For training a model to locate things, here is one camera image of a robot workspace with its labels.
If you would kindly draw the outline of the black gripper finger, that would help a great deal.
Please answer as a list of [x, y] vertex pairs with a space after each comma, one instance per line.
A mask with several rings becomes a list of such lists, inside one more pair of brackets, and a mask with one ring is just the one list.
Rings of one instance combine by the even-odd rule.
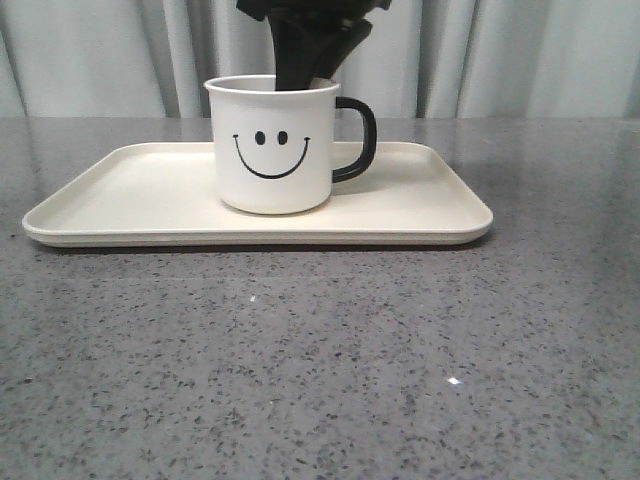
[[311, 82], [330, 79], [351, 52], [370, 34], [365, 19], [312, 18]]
[[275, 55], [277, 91], [307, 90], [311, 86], [312, 18], [295, 12], [267, 15]]

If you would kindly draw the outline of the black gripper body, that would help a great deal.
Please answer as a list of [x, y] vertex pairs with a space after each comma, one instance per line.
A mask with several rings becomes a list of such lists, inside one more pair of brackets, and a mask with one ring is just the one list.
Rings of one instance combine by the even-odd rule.
[[320, 13], [349, 20], [363, 18], [375, 8], [388, 10], [390, 0], [238, 0], [236, 8], [262, 21], [276, 10], [297, 13]]

